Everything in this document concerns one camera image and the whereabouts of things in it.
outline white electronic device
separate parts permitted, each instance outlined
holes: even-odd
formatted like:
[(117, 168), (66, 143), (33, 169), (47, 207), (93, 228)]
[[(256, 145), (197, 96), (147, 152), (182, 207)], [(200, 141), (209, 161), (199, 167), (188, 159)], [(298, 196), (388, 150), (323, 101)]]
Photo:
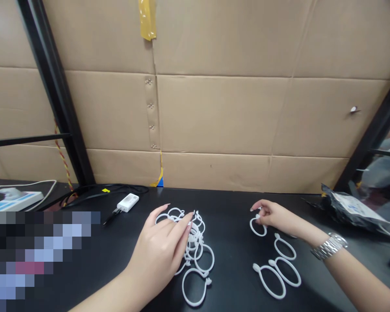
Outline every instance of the white electronic device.
[(19, 198), (0, 201), (0, 211), (20, 211), (42, 199), (42, 192), (23, 192)]
[(122, 201), (117, 204), (116, 210), (121, 210), (124, 212), (129, 212), (129, 210), (137, 203), (139, 197), (130, 193)]

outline black metal frame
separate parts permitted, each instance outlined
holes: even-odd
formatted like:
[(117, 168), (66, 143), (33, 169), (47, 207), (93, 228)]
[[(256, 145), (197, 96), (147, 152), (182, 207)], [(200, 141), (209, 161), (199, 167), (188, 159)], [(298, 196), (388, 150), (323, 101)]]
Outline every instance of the black metal frame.
[(81, 186), (95, 184), (65, 71), (43, 2), (16, 0), (16, 4), (61, 134), (3, 139), (0, 140), (0, 146), (63, 139), (78, 183)]
[(359, 169), (360, 166), (368, 165), (375, 154), (390, 156), (390, 152), (378, 149), (389, 131), (390, 90), (342, 172), (337, 184), (335, 185), (335, 191), (349, 192), (348, 182), (351, 181), (356, 170)]

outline silver watch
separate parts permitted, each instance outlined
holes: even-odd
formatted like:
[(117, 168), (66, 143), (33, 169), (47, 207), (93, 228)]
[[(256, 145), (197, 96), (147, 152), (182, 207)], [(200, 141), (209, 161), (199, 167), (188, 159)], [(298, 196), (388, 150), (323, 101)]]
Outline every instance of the silver watch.
[(321, 261), (328, 259), (342, 247), (348, 247), (347, 241), (342, 236), (335, 233), (328, 233), (328, 235), (331, 237), (326, 242), (311, 250), (311, 253)]

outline finger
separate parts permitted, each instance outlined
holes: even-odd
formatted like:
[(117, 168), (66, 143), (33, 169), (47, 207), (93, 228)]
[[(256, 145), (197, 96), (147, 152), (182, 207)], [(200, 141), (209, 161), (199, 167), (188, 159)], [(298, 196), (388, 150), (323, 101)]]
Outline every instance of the finger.
[(260, 216), (260, 218), (256, 219), (256, 223), (264, 225), (264, 226), (269, 226), (272, 225), (272, 215), (266, 215), (266, 216)]
[(160, 229), (164, 228), (165, 226), (167, 226), (168, 224), (174, 224), (175, 222), (173, 222), (172, 220), (170, 219), (165, 219), (165, 220), (162, 220), (160, 222), (158, 222), (158, 224), (156, 224), (154, 227), (152, 227), (152, 229), (156, 232), (160, 231)]
[(191, 228), (192, 228), (192, 222), (190, 225), (186, 226), (185, 231), (183, 232), (181, 238), (179, 239), (176, 245), (175, 253), (173, 254), (173, 259), (172, 259), (172, 267), (174, 269), (176, 268), (176, 271), (178, 270), (183, 254), (185, 253), (186, 245), (188, 244), (189, 232), (191, 231)]
[(182, 234), (186, 230), (186, 226), (189, 222), (192, 220), (193, 212), (188, 213), (186, 216), (182, 218), (181, 221), (179, 221), (176, 226), (173, 228), (173, 230), (169, 234), (170, 243), (173, 246), (176, 246), (176, 244), (179, 242), (179, 239), (181, 238)]
[(176, 226), (176, 223), (170, 220), (170, 223), (166, 224), (164, 227), (162, 227), (159, 230), (155, 230), (157, 234), (162, 235), (163, 237), (168, 237), (170, 231)]
[(258, 202), (254, 203), (254, 205), (250, 208), (250, 211), (256, 210), (260, 207), (268, 207), (272, 201), (268, 201), (266, 199), (261, 199)]
[(269, 207), (262, 207), (259, 211), (259, 215), (261, 216), (266, 216), (270, 214), (270, 209)]
[(147, 217), (146, 219), (146, 222), (144, 223), (144, 226), (143, 228), (150, 228), (152, 226), (154, 226), (156, 224), (156, 218), (157, 216), (162, 212), (162, 211), (165, 211), (166, 208), (168, 208), (170, 204), (166, 204), (166, 205), (163, 205), (163, 206), (160, 206), (158, 208), (156, 208), (155, 210), (153, 210), (149, 216)]

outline pile of white rings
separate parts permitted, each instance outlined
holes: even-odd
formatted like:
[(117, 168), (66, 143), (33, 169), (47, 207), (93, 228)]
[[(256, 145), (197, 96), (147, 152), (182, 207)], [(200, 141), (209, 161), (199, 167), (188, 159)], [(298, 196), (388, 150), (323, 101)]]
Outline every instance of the pile of white rings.
[[(250, 220), (250, 228), (251, 230), (258, 236), (265, 236), (267, 234), (267, 229), (266, 227), (263, 225), (263, 228), (264, 228), (264, 234), (259, 234), (257, 233), (254, 228), (253, 228), (253, 221), (255, 221), (256, 219), (260, 218), (260, 216), (257, 214), (255, 218), (251, 219)], [(259, 276), (260, 276), (260, 280), (264, 286), (264, 288), (267, 290), (267, 292), (273, 297), (273, 298), (276, 298), (276, 299), (283, 299), (285, 296), (286, 296), (286, 287), (285, 287), (285, 283), (288, 283), (290, 286), (293, 286), (293, 287), (299, 287), (300, 284), (302, 283), (302, 279), (300, 278), (300, 275), (299, 275), (299, 272), (298, 270), (293, 266), (293, 264), (290, 263), (290, 261), (293, 261), (296, 259), (296, 251), (293, 249), (292, 245), (290, 245), (287, 241), (283, 240), (280, 238), (280, 235), (275, 233), (274, 236), (276, 237), (276, 240), (274, 241), (274, 248), (276, 249), (277, 253), (280, 255), (280, 257), (277, 257), (275, 260), (269, 260), (269, 265), (263, 265), (263, 266), (259, 266), (258, 264), (254, 263), (253, 264), (253, 270), (256, 271), (257, 273), (259, 273)], [(277, 248), (277, 241), (281, 241), (282, 243), (286, 244), (287, 247), (289, 247), (291, 249), (291, 251), (293, 252), (293, 257), (288, 257), (287, 255), (283, 254), (279, 248)], [(292, 270), (295, 272), (297, 278), (298, 278), (298, 281), (296, 283), (288, 280), (283, 274), (282, 272), (280, 271), (279, 267), (277, 266), (277, 262), (278, 261), (283, 261), (285, 262), (286, 264), (288, 264)], [(275, 294), (274, 292), (272, 292), (269, 287), (266, 285), (266, 282), (264, 281), (263, 279), (263, 276), (261, 274), (261, 270), (263, 269), (268, 269), (270, 271), (272, 271), (276, 276), (277, 278), (279, 279), (280, 283), (282, 284), (282, 289), (283, 289), (283, 293), (281, 295), (277, 295)]]
[[(177, 210), (179, 212), (179, 216), (175, 216), (175, 215), (170, 214), (172, 211), (175, 211), (175, 210)], [(178, 222), (179, 220), (181, 220), (184, 217), (184, 215), (185, 215), (185, 210), (180, 210), (178, 208), (172, 208), (168, 211), (167, 214), (160, 214), (156, 219), (156, 223), (161, 217), (167, 217), (168, 219), (170, 219), (174, 222)], [(214, 260), (215, 259), (214, 259), (214, 253), (212, 252), (211, 247), (204, 244), (204, 240), (203, 240), (204, 239), (204, 237), (203, 237), (204, 232), (205, 232), (205, 223), (202, 221), (202, 218), (201, 218), (200, 214), (198, 213), (198, 211), (196, 211), (196, 212), (194, 212), (194, 218), (192, 219), (192, 228), (191, 228), (191, 231), (189, 232), (188, 244), (186, 245), (186, 250), (185, 250), (185, 253), (183, 255), (185, 262), (182, 265), (182, 267), (175, 273), (175, 275), (178, 275), (179, 273), (181, 273), (183, 271), (183, 269), (185, 267), (190, 267), (191, 261), (193, 261), (193, 263), (195, 264), (195, 268), (190, 268), (189, 270), (187, 270), (185, 272), (185, 275), (183, 276), (183, 280), (182, 280), (183, 297), (185, 298), (185, 301), (192, 307), (197, 307), (204, 301), (205, 293), (207, 291), (207, 286), (211, 285), (211, 283), (212, 283), (212, 280), (207, 276), (209, 274), (209, 271), (211, 271), (212, 268), (214, 267)], [(197, 261), (202, 257), (202, 253), (204, 252), (205, 249), (207, 249), (212, 255), (212, 263), (211, 263), (211, 266), (209, 268), (202, 269), (199, 267)], [(205, 279), (204, 294), (202, 295), (202, 298), (197, 302), (189, 301), (188, 298), (186, 297), (186, 294), (185, 294), (185, 288), (184, 288), (185, 278), (191, 272), (196, 272), (202, 278)]]

